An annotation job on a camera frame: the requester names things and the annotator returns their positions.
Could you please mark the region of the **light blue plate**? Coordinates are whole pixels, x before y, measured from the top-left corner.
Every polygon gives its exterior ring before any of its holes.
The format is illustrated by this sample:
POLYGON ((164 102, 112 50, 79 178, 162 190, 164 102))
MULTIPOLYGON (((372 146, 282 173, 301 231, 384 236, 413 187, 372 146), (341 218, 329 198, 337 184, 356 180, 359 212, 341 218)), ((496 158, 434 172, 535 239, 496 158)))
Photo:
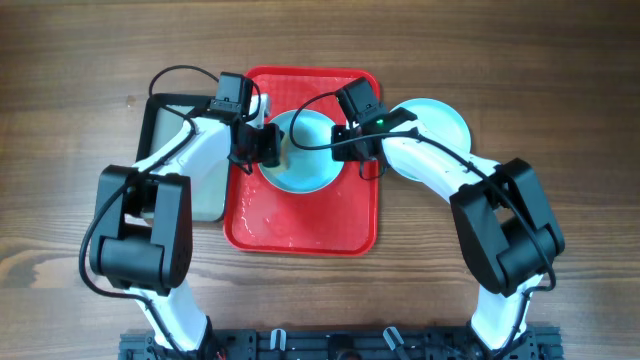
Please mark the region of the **light blue plate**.
MULTIPOLYGON (((281 113, 271 120, 288 134, 295 110, 281 113)), ((294 137, 305 146, 319 146, 331 140, 334 122, 324 114, 313 110, 303 110, 296 118, 294 137)), ((293 194, 307 194, 319 191, 331 184, 340 174, 344 163, 332 159, 331 150, 303 150, 292 143, 289 147, 289 168, 280 165, 274 168, 259 165, 267 181, 276 188, 293 194)))

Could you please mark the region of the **turquoise plate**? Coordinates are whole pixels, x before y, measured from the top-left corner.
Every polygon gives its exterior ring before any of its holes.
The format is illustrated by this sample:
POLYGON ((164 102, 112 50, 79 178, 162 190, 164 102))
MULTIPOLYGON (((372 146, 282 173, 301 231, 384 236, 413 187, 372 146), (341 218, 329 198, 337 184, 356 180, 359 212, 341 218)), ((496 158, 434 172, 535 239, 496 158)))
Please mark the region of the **turquoise plate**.
POLYGON ((396 105, 414 113, 425 127, 452 146, 469 153, 472 147, 470 129, 463 117, 451 106, 436 99, 414 98, 396 105))

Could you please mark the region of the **green yellow sponge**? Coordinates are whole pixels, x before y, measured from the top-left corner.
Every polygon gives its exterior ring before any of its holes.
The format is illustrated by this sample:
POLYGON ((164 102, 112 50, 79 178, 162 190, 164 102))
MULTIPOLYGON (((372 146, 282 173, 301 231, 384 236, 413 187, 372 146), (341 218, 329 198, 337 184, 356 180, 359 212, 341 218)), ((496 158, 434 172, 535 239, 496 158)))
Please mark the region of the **green yellow sponge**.
POLYGON ((288 134, 284 134, 282 136, 282 139, 280 141, 280 155, 279 155, 279 162, 280 162, 280 167, 283 170, 287 170, 289 168, 289 147, 290 147, 291 141, 289 138, 288 134))

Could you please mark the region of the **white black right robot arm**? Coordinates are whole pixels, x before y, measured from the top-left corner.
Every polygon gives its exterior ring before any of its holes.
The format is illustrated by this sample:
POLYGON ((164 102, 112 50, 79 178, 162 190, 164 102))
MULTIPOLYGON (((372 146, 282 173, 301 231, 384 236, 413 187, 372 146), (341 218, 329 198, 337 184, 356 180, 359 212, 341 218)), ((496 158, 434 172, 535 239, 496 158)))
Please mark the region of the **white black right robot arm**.
POLYGON ((492 359, 515 350, 532 295, 557 285, 553 262, 565 248, 533 168, 519 158, 501 164, 477 157, 417 120, 336 125, 331 151, 338 161, 384 158, 450 205, 461 253, 479 284, 470 329, 492 359))

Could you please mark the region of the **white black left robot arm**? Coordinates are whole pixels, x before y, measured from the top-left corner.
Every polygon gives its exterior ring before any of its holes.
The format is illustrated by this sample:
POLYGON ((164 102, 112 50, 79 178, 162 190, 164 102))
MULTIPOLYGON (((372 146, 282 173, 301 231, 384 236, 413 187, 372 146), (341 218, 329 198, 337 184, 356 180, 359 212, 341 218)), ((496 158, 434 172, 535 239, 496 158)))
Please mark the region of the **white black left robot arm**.
POLYGON ((95 215, 78 271, 104 297, 134 300, 153 327, 152 345, 171 359, 217 354, 211 321, 186 280, 193 253, 192 188, 211 167, 280 165, 283 131, 239 117, 192 117, 157 152, 99 177, 95 215))

